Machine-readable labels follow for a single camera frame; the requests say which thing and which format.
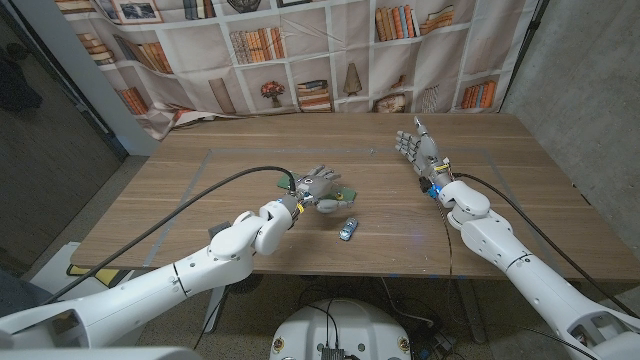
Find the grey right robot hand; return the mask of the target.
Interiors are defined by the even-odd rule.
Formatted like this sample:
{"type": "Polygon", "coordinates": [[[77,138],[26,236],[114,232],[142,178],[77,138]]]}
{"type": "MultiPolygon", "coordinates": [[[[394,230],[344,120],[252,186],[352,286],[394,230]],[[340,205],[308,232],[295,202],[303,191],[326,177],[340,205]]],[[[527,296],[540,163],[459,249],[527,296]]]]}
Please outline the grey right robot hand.
{"type": "Polygon", "coordinates": [[[415,116],[416,134],[398,131],[395,149],[412,165],[419,177],[424,177],[436,187],[444,187],[452,182],[449,164],[439,154],[434,139],[430,136],[425,123],[415,116]]]}

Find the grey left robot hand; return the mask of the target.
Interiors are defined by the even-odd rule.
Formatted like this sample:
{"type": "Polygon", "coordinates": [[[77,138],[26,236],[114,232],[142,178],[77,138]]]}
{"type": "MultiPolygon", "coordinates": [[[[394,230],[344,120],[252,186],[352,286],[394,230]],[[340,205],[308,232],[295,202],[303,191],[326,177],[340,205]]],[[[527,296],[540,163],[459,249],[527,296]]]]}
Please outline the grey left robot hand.
{"type": "Polygon", "coordinates": [[[301,203],[303,208],[310,205],[322,214],[329,214],[341,208],[351,208],[354,200],[338,200],[336,194],[341,175],[333,169],[319,165],[306,175],[295,181],[295,189],[290,193],[301,203]]]}

